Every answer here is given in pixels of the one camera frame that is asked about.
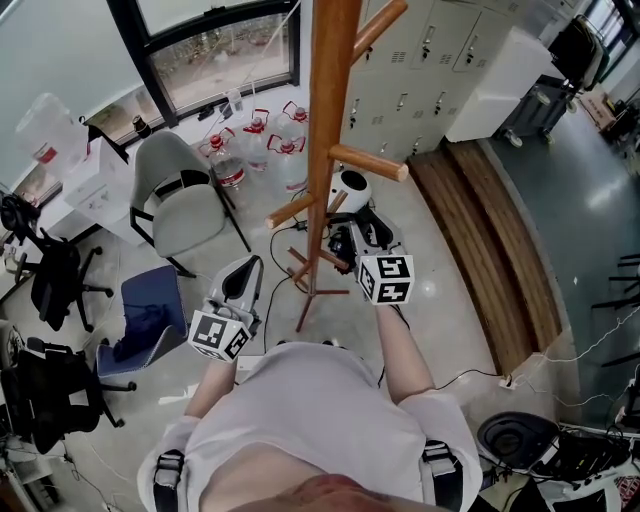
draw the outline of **person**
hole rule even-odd
[[[390,400],[357,355],[325,344],[281,343],[235,387],[236,364],[212,361],[140,467],[147,510],[468,510],[482,472],[462,411],[434,390],[400,310],[376,319]]]

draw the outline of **shoulder strap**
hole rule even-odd
[[[183,466],[184,454],[179,450],[169,450],[158,457],[156,472],[153,475],[156,512],[179,512],[178,484]]]
[[[449,446],[440,441],[427,441],[422,462],[431,469],[435,504],[447,510],[460,510],[464,483],[462,465]]]

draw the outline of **black and white marker cube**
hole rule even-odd
[[[203,356],[231,363],[250,339],[242,322],[196,310],[187,341]]]
[[[415,283],[413,256],[363,256],[358,281],[374,305],[406,304]]]

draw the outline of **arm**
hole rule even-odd
[[[390,306],[377,306],[376,320],[391,400],[398,404],[435,387],[427,363],[400,315]]]
[[[233,389],[237,365],[237,359],[233,363],[211,361],[198,389],[184,411],[185,416],[204,418],[204,415],[218,403],[218,400],[230,393]]]

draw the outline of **white wall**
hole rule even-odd
[[[43,92],[89,115],[141,83],[106,0],[23,0],[0,24],[0,182],[31,159],[15,127]]]
[[[615,103],[627,100],[640,87],[640,41],[636,41],[624,58],[602,83]]]

